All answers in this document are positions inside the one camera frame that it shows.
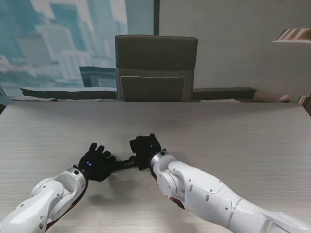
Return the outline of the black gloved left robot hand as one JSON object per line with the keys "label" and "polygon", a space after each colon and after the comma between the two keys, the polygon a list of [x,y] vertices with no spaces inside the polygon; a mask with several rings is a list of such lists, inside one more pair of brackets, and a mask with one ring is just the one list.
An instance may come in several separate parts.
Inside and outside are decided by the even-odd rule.
{"label": "black gloved left robot hand", "polygon": [[112,164],[117,160],[111,152],[105,150],[105,147],[97,143],[92,143],[80,159],[78,169],[84,177],[90,181],[102,182],[109,175]]}

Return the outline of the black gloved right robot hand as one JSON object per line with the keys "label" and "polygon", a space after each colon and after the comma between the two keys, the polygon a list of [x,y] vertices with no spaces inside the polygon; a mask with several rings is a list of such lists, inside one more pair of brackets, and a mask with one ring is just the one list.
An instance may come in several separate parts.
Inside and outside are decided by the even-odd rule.
{"label": "black gloved right robot hand", "polygon": [[151,159],[162,151],[156,135],[137,136],[129,142],[132,152],[135,154],[134,163],[139,170],[148,169]]}

